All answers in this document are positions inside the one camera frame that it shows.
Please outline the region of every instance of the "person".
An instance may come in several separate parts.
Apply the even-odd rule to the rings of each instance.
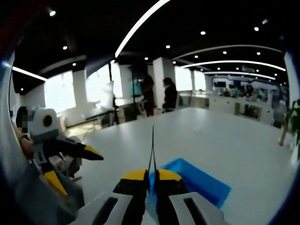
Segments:
[[[254,90],[254,88],[252,87],[252,85],[250,83],[248,83],[246,85],[246,93],[247,93],[247,95],[251,96],[253,94],[253,90]]]
[[[177,90],[176,85],[170,77],[166,77],[163,80],[165,88],[165,103],[163,103],[163,109],[166,113],[173,111],[176,108]]]
[[[153,93],[153,86],[154,86],[153,79],[149,74],[147,74],[145,76],[142,76],[142,79],[140,80],[140,84],[142,87],[144,100],[146,100],[146,102],[144,103],[144,109],[146,111],[147,117],[154,116],[155,102],[154,102],[154,93]]]

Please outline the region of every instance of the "office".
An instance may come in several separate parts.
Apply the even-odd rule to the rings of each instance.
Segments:
[[[271,19],[265,21],[266,18],[263,16],[250,19],[251,12],[248,14],[245,11],[237,12],[236,16],[228,16],[228,13],[222,13],[222,10],[218,9],[220,17],[216,22],[214,18],[204,13],[198,16],[197,3],[182,5],[177,1],[170,1],[161,5],[161,8],[137,29],[124,48],[118,51],[119,44],[130,28],[134,27],[138,18],[154,4],[155,2],[147,1],[141,7],[136,6],[136,10],[129,10],[135,11],[135,15],[127,13],[128,8],[135,7],[134,2],[126,6],[120,3],[118,16],[120,18],[123,15],[124,24],[127,22],[131,24],[128,25],[128,29],[124,27],[122,29],[120,21],[112,19],[114,17],[112,13],[105,13],[114,9],[109,3],[104,4],[105,10],[100,11],[95,9],[93,11],[92,8],[95,7],[91,6],[82,7],[86,12],[82,13],[85,15],[82,17],[85,17],[86,22],[90,20],[90,26],[75,23],[83,19],[75,13],[80,9],[75,3],[73,6],[77,7],[77,10],[74,11],[66,10],[68,8],[66,5],[51,6],[52,16],[50,13],[44,13],[39,20],[40,23],[45,21],[44,32],[37,32],[40,30],[38,26],[36,31],[33,27],[27,34],[25,32],[23,41],[16,48],[14,62],[15,68],[39,75],[47,81],[39,81],[37,78],[30,78],[14,71],[11,85],[16,94],[12,92],[11,95],[15,97],[10,98],[11,105],[15,106],[12,116],[15,116],[20,105],[48,107],[48,104],[55,106],[55,103],[60,102],[59,111],[66,118],[67,127],[83,123],[85,119],[82,115],[91,105],[89,103],[101,102],[100,98],[97,99],[97,96],[93,95],[97,86],[92,85],[96,81],[99,81],[101,87],[102,81],[105,84],[110,79],[114,80],[114,95],[129,97],[130,93],[126,88],[132,80],[129,66],[142,65],[141,70],[152,76],[154,81],[153,93],[158,109],[162,108],[164,103],[162,80],[166,77],[172,78],[177,91],[184,91],[181,93],[183,97],[187,97],[188,100],[190,98],[190,102],[196,108],[175,110],[165,115],[155,115],[88,133],[85,143],[100,151],[105,159],[103,162],[86,160],[82,162],[80,172],[86,203],[92,201],[99,192],[112,190],[126,171],[147,165],[151,127],[154,124],[159,167],[176,158],[184,158],[230,186],[231,192],[221,208],[225,220],[230,224],[255,223],[253,218],[257,218],[259,224],[270,222],[288,194],[296,173],[294,168],[289,167],[291,153],[286,145],[285,148],[278,145],[280,129],[271,126],[275,123],[274,115],[278,112],[272,104],[275,105],[275,102],[282,104],[280,101],[284,101],[282,105],[288,106],[299,98],[299,83],[292,60],[294,55],[289,52],[290,48],[285,46],[292,44],[293,41],[286,42],[288,36],[274,30]],[[166,17],[168,10],[174,14],[168,13],[169,16]],[[103,16],[101,22],[95,19],[96,15]],[[105,25],[103,18],[105,21],[111,19],[114,29]],[[72,26],[68,25],[78,24],[76,29],[85,31],[79,36],[76,36],[76,33],[73,35],[67,33],[61,38],[61,33],[56,30],[56,23],[52,23],[54,21],[52,19],[62,25],[66,23],[65,26],[71,30]],[[58,90],[56,93],[51,90],[53,87],[51,83],[48,83],[55,79],[57,81],[53,86]],[[255,101],[242,102],[245,99],[234,97],[236,93],[231,92],[231,89],[247,85],[252,86],[251,96],[256,95]],[[51,99],[47,97],[48,93],[51,93],[50,97],[57,93],[64,95]],[[271,94],[276,96],[275,102],[273,98],[270,101]],[[221,102],[222,107],[214,105],[214,102]],[[257,114],[262,117],[264,112],[270,111],[274,121],[262,123],[261,117],[259,121],[253,121],[236,115],[236,113],[246,114],[245,110],[242,110],[246,105],[253,108],[252,112],[256,112],[256,108],[265,108],[260,107],[261,104],[268,105],[270,109],[261,110]],[[246,129],[242,129],[242,132],[233,129],[232,124],[238,123]],[[148,142],[142,139],[145,136],[149,137]],[[88,170],[100,172],[90,174]],[[95,182],[100,176],[105,183]],[[262,200],[265,204],[261,208],[257,207],[257,202]]]

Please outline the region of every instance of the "ceiling light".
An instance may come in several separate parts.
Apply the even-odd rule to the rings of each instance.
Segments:
[[[34,77],[34,78],[40,79],[40,80],[42,80],[42,81],[47,81],[47,80],[48,80],[47,78],[44,78],[44,77],[39,76],[39,75],[35,75],[35,74],[33,74],[33,73],[30,73],[30,72],[28,72],[28,71],[26,71],[26,70],[23,70],[23,69],[20,69],[20,68],[17,68],[17,67],[13,67],[13,70],[14,70],[14,71],[17,71],[17,72],[19,72],[19,73],[26,74],[26,75],[28,75],[28,76],[32,76],[32,77]]]
[[[264,63],[264,62],[256,62],[256,61],[247,61],[247,60],[220,60],[220,61],[210,61],[210,62],[199,62],[199,63],[194,63],[194,64],[188,64],[185,66],[182,66],[182,68],[188,68],[188,67],[195,67],[195,66],[201,66],[201,65],[208,65],[208,64],[215,64],[215,63],[252,63],[252,64],[258,64],[262,66],[268,66],[272,67],[275,69],[280,69],[282,71],[286,71],[286,69],[282,67],[278,67],[269,63]]]
[[[50,11],[49,16],[54,16],[56,12],[54,10]]]
[[[215,71],[215,72],[204,72],[204,74],[239,74],[239,75],[249,75],[249,76],[258,76],[258,77],[263,77],[271,80],[276,80],[274,77],[271,76],[265,76],[262,74],[253,74],[253,73],[246,73],[246,72],[237,72],[237,71]]]
[[[128,34],[125,36],[123,41],[121,42],[120,46],[118,47],[116,53],[114,54],[117,58],[127,42],[130,40],[130,38],[134,35],[134,33],[140,28],[140,26],[148,20],[148,18],[155,13],[159,8],[161,8],[164,4],[168,3],[170,0],[159,0],[157,3],[155,3],[131,28],[131,30],[128,32]]]

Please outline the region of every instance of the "office desk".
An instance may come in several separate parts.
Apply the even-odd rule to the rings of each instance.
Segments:
[[[126,172],[148,167],[153,124],[158,167],[182,157],[232,187],[222,207],[227,222],[262,225],[274,216],[295,174],[290,151],[278,145],[280,130],[200,108],[88,134],[85,143],[101,152],[104,161],[82,162],[79,175],[86,203],[112,191]]]

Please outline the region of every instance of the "woman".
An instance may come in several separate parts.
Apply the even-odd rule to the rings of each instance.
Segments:
[[[25,106],[21,106],[17,112],[16,124],[12,122],[12,125],[24,155],[28,159],[31,159],[33,158],[33,141],[26,134],[28,132],[28,128],[24,126],[24,123],[27,123],[25,119],[27,114],[27,108]]]

